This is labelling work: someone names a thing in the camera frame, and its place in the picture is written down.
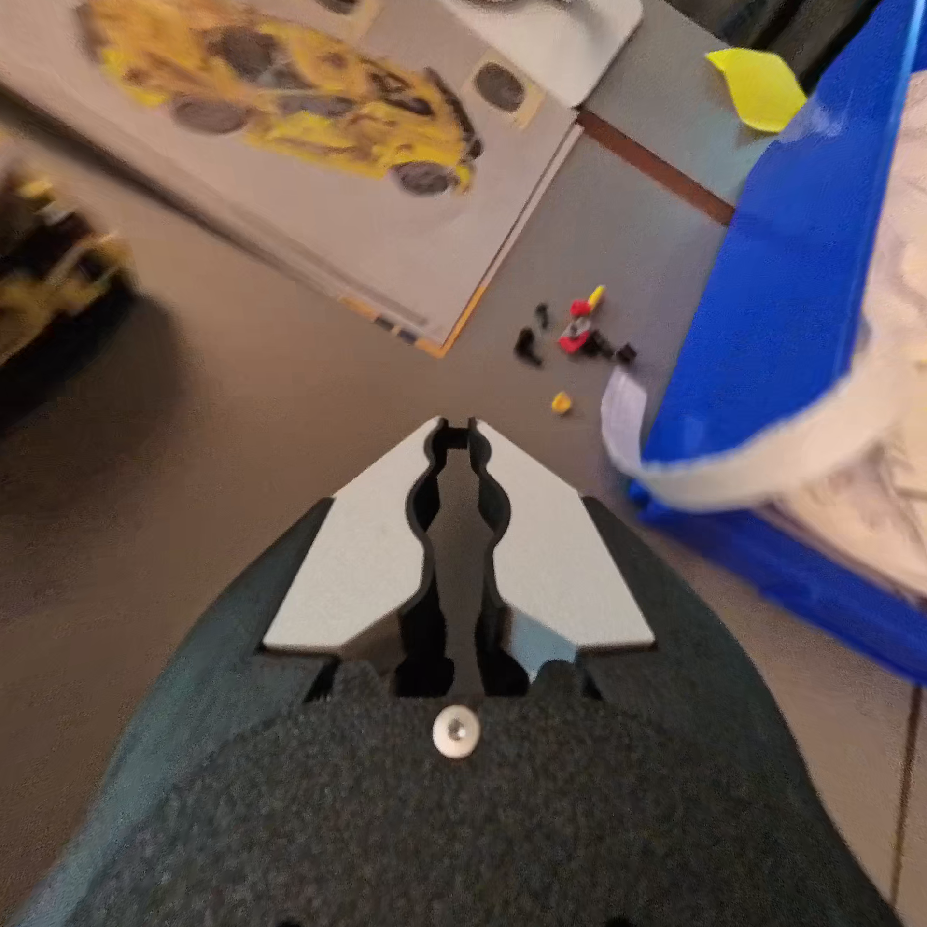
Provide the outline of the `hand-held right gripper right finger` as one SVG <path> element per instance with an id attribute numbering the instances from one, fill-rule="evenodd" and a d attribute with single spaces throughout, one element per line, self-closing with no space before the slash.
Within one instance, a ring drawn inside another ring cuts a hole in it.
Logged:
<path id="1" fill-rule="evenodd" d="M 522 696 L 550 662 L 651 649 L 655 632 L 581 494 L 476 418 L 469 460 L 491 532 L 475 628 L 484 693 Z"/>

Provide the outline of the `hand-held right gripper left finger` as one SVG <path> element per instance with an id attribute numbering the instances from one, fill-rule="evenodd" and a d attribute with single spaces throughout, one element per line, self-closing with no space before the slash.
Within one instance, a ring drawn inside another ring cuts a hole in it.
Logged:
<path id="1" fill-rule="evenodd" d="M 262 647 L 367 662 L 402 697 L 438 697 L 453 681 L 429 528 L 452 429 L 427 420 L 325 502 L 321 525 Z"/>

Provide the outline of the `yellow toy brick car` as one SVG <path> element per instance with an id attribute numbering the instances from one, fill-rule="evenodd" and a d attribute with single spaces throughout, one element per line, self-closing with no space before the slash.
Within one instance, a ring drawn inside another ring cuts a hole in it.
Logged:
<path id="1" fill-rule="evenodd" d="M 133 255 L 118 235 L 62 200 L 52 182 L 2 171 L 1 364 L 9 365 L 59 319 L 75 318 L 133 288 Z"/>

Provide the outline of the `grey desk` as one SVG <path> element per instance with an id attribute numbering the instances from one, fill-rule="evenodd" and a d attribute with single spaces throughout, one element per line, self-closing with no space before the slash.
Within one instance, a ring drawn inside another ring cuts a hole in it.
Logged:
<path id="1" fill-rule="evenodd" d="M 609 336 L 657 393 L 753 151 L 718 46 L 646 2 L 576 146 L 442 359 L 150 195 L 17 99 L 2 120 L 132 246 L 151 300 L 2 440 L 2 921 L 93 801 L 137 705 L 212 600 L 319 497 L 433 415 L 488 420 L 622 517 L 598 409 L 608 371 L 516 360 L 538 303 L 606 284 Z"/>

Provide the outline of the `cluster of small loose bricks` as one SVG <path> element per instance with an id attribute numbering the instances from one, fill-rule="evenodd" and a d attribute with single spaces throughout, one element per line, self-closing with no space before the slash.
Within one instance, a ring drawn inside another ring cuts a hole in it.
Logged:
<path id="1" fill-rule="evenodd" d="M 586 298 L 570 302 L 566 323 L 557 337 L 557 348 L 568 358 L 600 358 L 624 368 L 632 367 L 639 356 L 632 343 L 615 346 L 598 326 L 598 313 L 605 300 L 607 288 L 597 285 Z M 540 368 L 543 359 L 537 347 L 538 330 L 550 330 L 550 311 L 546 303 L 539 303 L 534 309 L 533 326 L 519 330 L 513 354 L 518 361 L 533 368 Z"/>

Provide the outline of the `blue plastic bin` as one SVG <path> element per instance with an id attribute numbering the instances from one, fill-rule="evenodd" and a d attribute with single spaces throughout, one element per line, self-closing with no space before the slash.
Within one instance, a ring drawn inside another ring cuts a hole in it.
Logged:
<path id="1" fill-rule="evenodd" d="M 701 470 L 717 491 L 630 489 L 644 524 L 921 686 L 915 608 L 758 511 L 870 446 L 894 409 L 885 349 L 851 367 L 924 21 L 925 2 L 881 2 L 747 177 L 643 448 L 658 475 Z"/>

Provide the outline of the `wheel picture instruction booklet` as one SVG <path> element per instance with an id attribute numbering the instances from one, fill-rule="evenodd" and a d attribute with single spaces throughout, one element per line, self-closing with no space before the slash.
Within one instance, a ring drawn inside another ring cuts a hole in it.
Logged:
<path id="1" fill-rule="evenodd" d="M 441 348 L 578 136 L 440 2 L 2 2 L 2 88 Z"/>

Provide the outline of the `small yellow object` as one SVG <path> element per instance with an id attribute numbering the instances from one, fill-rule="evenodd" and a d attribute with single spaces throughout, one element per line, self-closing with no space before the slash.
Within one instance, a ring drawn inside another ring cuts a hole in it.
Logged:
<path id="1" fill-rule="evenodd" d="M 775 53 L 726 48 L 704 57 L 724 79 L 738 119 L 751 130 L 782 133 L 805 106 L 800 83 Z"/>

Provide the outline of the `white rounded object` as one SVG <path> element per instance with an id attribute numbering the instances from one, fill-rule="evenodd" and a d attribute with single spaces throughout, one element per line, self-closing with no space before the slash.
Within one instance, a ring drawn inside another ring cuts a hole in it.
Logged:
<path id="1" fill-rule="evenodd" d="M 643 21 L 642 1 L 444 1 L 541 89 L 582 104 Z"/>

